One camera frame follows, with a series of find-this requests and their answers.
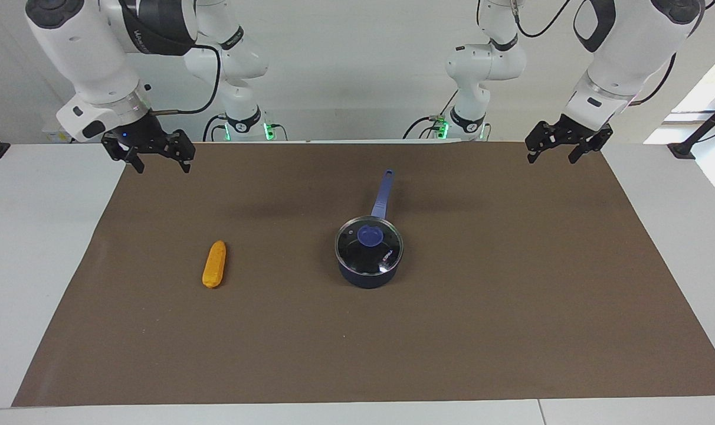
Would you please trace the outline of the orange corn cob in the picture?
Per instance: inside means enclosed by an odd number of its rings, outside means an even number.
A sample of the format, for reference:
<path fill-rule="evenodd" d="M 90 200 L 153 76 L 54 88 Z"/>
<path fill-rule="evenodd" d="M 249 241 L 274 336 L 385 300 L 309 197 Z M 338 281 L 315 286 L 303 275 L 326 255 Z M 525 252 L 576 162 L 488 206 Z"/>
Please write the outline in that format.
<path fill-rule="evenodd" d="M 202 274 L 204 287 L 216 288 L 224 278 L 227 259 L 227 247 L 223 240 L 217 240 L 209 249 L 205 267 Z"/>

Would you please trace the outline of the glass lid with blue knob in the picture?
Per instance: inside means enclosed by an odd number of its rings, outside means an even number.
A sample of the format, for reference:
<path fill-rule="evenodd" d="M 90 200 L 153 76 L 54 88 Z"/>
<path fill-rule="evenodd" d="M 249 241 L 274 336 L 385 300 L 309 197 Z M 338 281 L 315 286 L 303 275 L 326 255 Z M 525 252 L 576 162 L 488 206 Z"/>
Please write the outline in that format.
<path fill-rule="evenodd" d="M 378 277 L 397 269 L 404 253 L 398 229 L 376 216 L 347 221 L 337 231 L 335 253 L 339 264 L 358 276 Z"/>

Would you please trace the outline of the black stand with pole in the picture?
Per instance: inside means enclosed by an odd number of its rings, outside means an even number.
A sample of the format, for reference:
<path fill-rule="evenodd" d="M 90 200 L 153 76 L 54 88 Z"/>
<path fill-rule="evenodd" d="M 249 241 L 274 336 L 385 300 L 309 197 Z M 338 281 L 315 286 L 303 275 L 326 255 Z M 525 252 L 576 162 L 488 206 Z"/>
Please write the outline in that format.
<path fill-rule="evenodd" d="M 673 156 L 677 159 L 686 159 L 687 161 L 694 161 L 695 156 L 692 153 L 692 148 L 694 145 L 700 142 L 706 142 L 712 138 L 715 138 L 715 133 L 707 136 L 707 134 L 713 130 L 715 127 L 715 111 L 711 114 L 710 118 L 706 119 L 689 137 L 680 143 L 668 143 L 667 148 Z"/>

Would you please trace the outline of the brown table mat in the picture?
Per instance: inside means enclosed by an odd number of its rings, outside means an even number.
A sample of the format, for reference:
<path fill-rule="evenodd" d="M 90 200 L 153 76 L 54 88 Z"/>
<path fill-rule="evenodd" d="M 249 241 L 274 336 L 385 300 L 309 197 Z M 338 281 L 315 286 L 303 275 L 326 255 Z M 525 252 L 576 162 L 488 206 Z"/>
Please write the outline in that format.
<path fill-rule="evenodd" d="M 600 154 L 205 143 L 188 174 L 145 165 L 121 175 L 13 406 L 715 395 L 715 349 Z M 361 289 L 335 236 L 388 169 L 404 255 Z"/>

